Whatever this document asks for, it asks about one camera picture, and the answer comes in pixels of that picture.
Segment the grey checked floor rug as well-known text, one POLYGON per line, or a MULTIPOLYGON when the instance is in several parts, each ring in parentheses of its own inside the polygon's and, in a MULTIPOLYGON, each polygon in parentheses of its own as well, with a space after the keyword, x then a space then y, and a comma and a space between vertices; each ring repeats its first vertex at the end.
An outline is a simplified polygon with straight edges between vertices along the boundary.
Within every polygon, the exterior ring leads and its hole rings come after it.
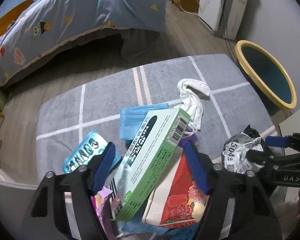
POLYGON ((203 116, 196 133, 197 147, 219 160, 225 142, 254 128, 260 136, 276 129, 257 92, 239 68, 224 54, 186 56, 135 67, 85 83, 44 103, 39 110, 36 168, 63 173, 63 163, 91 131, 127 151, 147 112, 181 104, 178 82, 203 81, 210 95, 198 93, 203 116))

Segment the teal blister pill pack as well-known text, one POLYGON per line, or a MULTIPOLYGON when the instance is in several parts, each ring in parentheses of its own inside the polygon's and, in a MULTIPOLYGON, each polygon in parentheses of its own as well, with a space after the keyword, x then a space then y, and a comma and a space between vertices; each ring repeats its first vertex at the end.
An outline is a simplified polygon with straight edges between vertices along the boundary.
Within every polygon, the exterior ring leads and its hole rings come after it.
POLYGON ((101 155, 108 142, 96 131, 89 132, 75 150, 65 159, 63 173, 70 173, 80 165, 87 165, 95 155, 101 155))

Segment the yellow rimmed teal trash bin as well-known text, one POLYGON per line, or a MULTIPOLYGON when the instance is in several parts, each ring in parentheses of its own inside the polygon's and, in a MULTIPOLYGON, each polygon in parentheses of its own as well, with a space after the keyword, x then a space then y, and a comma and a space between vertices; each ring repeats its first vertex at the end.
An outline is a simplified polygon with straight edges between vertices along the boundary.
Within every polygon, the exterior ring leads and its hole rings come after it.
POLYGON ((294 84, 271 53, 254 42, 240 40, 236 43, 235 54, 243 72, 273 104, 287 111, 296 107, 294 84))

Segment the blue nitrile glove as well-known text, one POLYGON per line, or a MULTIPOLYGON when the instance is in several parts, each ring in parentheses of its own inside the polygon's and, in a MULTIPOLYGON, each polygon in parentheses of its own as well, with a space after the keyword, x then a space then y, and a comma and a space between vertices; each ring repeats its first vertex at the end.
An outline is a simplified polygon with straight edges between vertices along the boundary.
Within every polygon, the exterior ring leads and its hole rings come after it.
POLYGON ((198 229, 198 224, 181 228, 181 229, 169 229, 163 236, 169 237, 170 239, 192 239, 198 229))

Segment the wooden bed headboard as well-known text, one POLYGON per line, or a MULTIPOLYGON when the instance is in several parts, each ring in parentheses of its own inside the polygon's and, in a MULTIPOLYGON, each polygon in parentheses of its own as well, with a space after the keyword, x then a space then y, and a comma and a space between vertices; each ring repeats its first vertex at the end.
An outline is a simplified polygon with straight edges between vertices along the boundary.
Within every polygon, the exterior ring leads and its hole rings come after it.
POLYGON ((0 18, 0 36, 2 36, 6 32, 9 24, 15 21, 20 16, 20 14, 24 10, 26 10, 32 3, 34 3, 34 0, 26 0, 11 9, 4 16, 2 16, 2 18, 0 18))

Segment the pink snack wrapper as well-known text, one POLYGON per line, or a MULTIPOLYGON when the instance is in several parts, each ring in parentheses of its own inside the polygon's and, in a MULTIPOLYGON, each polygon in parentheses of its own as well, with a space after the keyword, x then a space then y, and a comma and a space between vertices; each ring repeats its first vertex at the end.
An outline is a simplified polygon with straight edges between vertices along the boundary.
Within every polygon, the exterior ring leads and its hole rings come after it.
POLYGON ((91 197, 91 201, 97 217, 108 239, 115 239, 113 228, 111 225, 111 210, 109 198, 112 191, 107 187, 103 187, 101 191, 91 197))

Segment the green white medicine box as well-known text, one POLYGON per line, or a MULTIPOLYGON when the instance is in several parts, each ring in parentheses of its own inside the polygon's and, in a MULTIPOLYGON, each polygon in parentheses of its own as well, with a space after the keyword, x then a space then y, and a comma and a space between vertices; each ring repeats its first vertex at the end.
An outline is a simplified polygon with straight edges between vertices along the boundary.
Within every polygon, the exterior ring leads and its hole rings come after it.
POLYGON ((115 221, 129 221, 156 186, 190 122, 182 109, 149 111, 109 188, 115 221))

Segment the red white tissue pack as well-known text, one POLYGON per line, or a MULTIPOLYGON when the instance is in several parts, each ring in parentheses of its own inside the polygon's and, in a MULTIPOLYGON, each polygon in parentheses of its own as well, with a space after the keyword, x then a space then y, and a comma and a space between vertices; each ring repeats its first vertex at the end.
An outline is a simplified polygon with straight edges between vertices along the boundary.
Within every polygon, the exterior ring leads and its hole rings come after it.
POLYGON ((177 147, 149 195, 142 222, 168 229, 181 229, 200 222, 209 197, 192 178, 185 154, 177 147))

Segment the white air purifier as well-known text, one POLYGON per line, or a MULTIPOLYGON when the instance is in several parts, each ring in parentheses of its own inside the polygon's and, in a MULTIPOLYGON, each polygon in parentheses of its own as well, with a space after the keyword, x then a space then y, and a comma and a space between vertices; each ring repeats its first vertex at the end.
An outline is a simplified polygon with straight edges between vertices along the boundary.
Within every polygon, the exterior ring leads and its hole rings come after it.
POLYGON ((201 24, 215 37, 235 40, 248 0, 199 0, 201 24))

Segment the black white wrapper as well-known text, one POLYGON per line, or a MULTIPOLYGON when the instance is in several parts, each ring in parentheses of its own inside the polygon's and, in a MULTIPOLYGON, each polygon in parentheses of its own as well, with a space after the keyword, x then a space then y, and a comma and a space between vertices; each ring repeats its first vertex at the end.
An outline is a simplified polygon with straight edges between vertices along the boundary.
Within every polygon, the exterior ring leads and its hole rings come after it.
POLYGON ((262 165, 250 162, 246 153, 249 150, 263 152, 263 139, 258 131, 248 125, 243 132, 226 141, 222 152, 223 166, 230 172, 244 174, 248 170, 257 173, 262 165))

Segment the blue face mask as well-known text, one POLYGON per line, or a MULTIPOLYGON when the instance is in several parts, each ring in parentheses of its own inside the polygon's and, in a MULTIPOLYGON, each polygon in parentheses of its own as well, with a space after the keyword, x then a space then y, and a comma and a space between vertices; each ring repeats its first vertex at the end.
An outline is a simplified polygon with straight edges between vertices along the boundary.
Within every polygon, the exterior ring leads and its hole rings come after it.
POLYGON ((117 238, 142 233, 154 233, 155 235, 161 236, 168 231, 167 228, 143 223, 142 220, 138 218, 128 222, 119 221, 117 223, 117 228, 119 232, 116 236, 117 238))
POLYGON ((121 109, 119 138, 125 141, 133 140, 147 113, 152 110, 161 109, 168 109, 168 104, 159 103, 121 109))

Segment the purple wrapper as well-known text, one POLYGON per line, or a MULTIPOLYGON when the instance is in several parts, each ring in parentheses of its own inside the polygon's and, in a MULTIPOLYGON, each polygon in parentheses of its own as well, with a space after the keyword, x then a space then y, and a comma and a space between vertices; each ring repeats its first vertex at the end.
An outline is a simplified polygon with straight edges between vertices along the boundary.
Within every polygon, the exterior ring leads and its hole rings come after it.
POLYGON ((186 131, 184 132, 178 146, 184 147, 186 142, 195 144, 197 142, 197 140, 198 139, 197 139, 197 136, 194 133, 194 131, 187 128, 186 131))

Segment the white cloth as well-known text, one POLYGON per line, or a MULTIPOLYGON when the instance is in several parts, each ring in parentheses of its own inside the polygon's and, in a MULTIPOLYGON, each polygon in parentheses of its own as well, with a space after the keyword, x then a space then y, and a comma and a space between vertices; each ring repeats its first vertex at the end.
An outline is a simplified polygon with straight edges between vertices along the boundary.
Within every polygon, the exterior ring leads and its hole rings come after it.
POLYGON ((188 124, 189 131, 186 135, 190 136, 201 128, 203 106, 196 92, 204 96, 210 96, 210 89, 206 82, 195 79, 182 79, 177 84, 181 104, 175 106, 185 111, 190 116, 188 124))

